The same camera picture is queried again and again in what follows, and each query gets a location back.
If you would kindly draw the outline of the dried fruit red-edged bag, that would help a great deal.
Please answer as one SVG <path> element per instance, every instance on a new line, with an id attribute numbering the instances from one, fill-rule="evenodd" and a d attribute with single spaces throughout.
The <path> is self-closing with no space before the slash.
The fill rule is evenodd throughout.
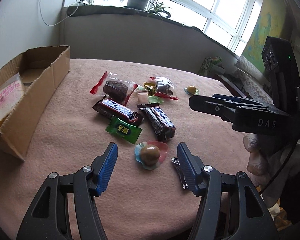
<path id="1" fill-rule="evenodd" d="M 155 96 L 164 99 L 178 100 L 174 91 L 173 82 L 169 78 L 163 76 L 151 76 L 150 81 L 154 84 Z"/>

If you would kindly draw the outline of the black patterned candy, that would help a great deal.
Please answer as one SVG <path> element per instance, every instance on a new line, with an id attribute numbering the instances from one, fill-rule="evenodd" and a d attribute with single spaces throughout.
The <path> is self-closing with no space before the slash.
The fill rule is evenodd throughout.
<path id="1" fill-rule="evenodd" d="M 171 162 L 172 162 L 172 165 L 174 166 L 175 168 L 175 171 L 177 172 L 178 174 L 178 177 L 180 179 L 180 182 L 181 182 L 181 186 L 182 186 L 182 189 L 183 190 L 186 190 L 189 188 L 189 186 L 187 185 L 187 182 L 185 180 L 185 177 L 184 177 L 184 174 L 181 170 L 181 166 L 180 166 L 180 163 L 179 163 L 179 159 L 177 157 L 171 157 Z"/>

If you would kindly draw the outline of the green mint packet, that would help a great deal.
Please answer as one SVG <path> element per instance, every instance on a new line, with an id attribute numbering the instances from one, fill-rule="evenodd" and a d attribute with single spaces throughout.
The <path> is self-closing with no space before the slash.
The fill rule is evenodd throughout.
<path id="1" fill-rule="evenodd" d="M 164 103 L 164 100 L 161 97 L 152 95 L 152 96 L 148 97 L 148 102 L 162 104 L 162 103 Z"/>

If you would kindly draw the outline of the yellow candy packet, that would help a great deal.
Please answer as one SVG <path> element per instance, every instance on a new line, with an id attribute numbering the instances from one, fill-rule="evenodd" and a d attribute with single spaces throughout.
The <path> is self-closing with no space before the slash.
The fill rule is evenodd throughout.
<path id="1" fill-rule="evenodd" d="M 148 96 L 155 95 L 155 93 L 157 91 L 156 83 L 154 83 L 154 82 L 144 82 L 143 87 L 147 91 Z"/>

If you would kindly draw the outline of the pink candy packet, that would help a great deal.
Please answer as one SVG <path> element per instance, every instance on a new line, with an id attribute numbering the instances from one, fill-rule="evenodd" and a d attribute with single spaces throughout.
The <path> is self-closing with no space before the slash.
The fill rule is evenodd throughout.
<path id="1" fill-rule="evenodd" d="M 139 104 L 143 105 L 149 103 L 147 92 L 137 92 L 136 94 L 137 94 Z"/>

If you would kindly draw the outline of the round chocolate ball candy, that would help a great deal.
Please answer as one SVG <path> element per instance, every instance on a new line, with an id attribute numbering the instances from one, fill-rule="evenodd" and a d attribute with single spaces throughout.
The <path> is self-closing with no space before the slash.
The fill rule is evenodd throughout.
<path id="1" fill-rule="evenodd" d="M 160 141 L 147 141 L 135 146 L 135 159 L 146 170 L 158 168 L 166 159 L 168 145 Z"/>

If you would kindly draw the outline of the green candy packet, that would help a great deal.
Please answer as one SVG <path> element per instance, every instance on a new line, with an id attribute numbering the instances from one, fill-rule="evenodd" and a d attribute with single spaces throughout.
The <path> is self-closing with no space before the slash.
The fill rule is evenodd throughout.
<path id="1" fill-rule="evenodd" d="M 142 128 L 130 125 L 113 116 L 105 129 L 108 133 L 117 135 L 124 140 L 135 144 L 142 133 Z"/>

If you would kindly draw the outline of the Snickers bar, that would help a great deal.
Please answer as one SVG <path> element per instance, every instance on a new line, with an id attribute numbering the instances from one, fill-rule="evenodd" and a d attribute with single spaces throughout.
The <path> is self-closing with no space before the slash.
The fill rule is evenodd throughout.
<path id="1" fill-rule="evenodd" d="M 140 126 L 143 122 L 141 114 L 111 100 L 107 96 L 97 101 L 92 108 L 109 119 L 115 116 L 130 125 Z"/>

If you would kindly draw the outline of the dark date snack bag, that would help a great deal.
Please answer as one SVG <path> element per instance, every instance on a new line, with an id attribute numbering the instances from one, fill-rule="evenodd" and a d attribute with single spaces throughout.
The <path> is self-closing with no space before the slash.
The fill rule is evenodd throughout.
<path id="1" fill-rule="evenodd" d="M 105 95 L 114 102 L 126 106 L 138 85 L 134 81 L 122 80 L 112 72 L 105 71 L 90 90 L 92 95 Z"/>

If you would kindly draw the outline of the white bread packet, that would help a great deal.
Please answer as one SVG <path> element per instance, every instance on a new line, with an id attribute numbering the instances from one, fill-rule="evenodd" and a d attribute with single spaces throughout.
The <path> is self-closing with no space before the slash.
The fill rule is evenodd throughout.
<path id="1" fill-rule="evenodd" d="M 25 93 L 19 73 L 0 86 L 0 126 Z"/>

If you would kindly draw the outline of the dark red box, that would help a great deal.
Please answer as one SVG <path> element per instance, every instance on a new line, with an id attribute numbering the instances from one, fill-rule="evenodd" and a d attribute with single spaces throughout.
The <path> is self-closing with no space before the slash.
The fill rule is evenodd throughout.
<path id="1" fill-rule="evenodd" d="M 215 80 L 220 81 L 227 89 L 228 91 L 233 95 L 240 98 L 246 98 L 247 96 L 238 88 L 236 87 L 229 79 L 227 79 L 223 75 L 214 74 L 213 78 Z"/>

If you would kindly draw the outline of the lace covered side table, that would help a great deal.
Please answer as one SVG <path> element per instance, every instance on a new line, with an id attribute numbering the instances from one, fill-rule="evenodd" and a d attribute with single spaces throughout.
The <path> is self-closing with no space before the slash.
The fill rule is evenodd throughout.
<path id="1" fill-rule="evenodd" d="M 270 83 L 249 60 L 241 55 L 235 67 L 235 77 L 242 81 L 243 88 L 253 100 L 273 103 L 271 96 L 263 88 L 263 85 L 268 86 Z"/>

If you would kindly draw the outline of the pink table cloth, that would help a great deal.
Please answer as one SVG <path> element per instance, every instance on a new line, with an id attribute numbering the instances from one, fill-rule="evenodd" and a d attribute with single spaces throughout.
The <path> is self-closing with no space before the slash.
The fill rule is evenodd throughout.
<path id="1" fill-rule="evenodd" d="M 169 78 L 177 100 L 162 109 L 174 123 L 164 162 L 152 171 L 135 159 L 135 146 L 105 129 L 107 118 L 93 105 L 90 89 L 105 71 L 143 84 L 151 76 Z M 39 187 L 51 172 L 74 173 L 92 163 L 110 142 L 118 145 L 118 159 L 107 190 L 96 199 L 108 239 L 166 239 L 190 228 L 199 198 L 183 190 L 171 163 L 177 145 L 220 172 L 245 171 L 249 155 L 243 133 L 220 118 L 192 111 L 184 89 L 193 85 L 200 94 L 227 94 L 222 83 L 193 73 L 139 63 L 72 59 L 70 72 L 51 98 L 32 136 L 25 161 L 0 152 L 0 227 L 15 239 L 21 221 Z"/>

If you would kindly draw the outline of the dark windowsill cover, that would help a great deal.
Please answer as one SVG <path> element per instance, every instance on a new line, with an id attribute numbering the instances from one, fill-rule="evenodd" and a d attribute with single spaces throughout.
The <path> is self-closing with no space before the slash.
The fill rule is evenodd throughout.
<path id="1" fill-rule="evenodd" d="M 187 26 L 148 12 L 111 6 L 81 5 L 66 10 L 63 42 L 78 58 L 141 60 L 175 58 L 194 60 L 208 56 L 238 56 Z"/>

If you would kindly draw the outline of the white cabinet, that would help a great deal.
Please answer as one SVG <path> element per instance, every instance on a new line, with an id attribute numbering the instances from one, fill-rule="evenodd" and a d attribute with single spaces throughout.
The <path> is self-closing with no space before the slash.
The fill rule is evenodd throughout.
<path id="1" fill-rule="evenodd" d="M 63 0 L 1 0 L 0 68 L 29 48 L 57 45 Z"/>

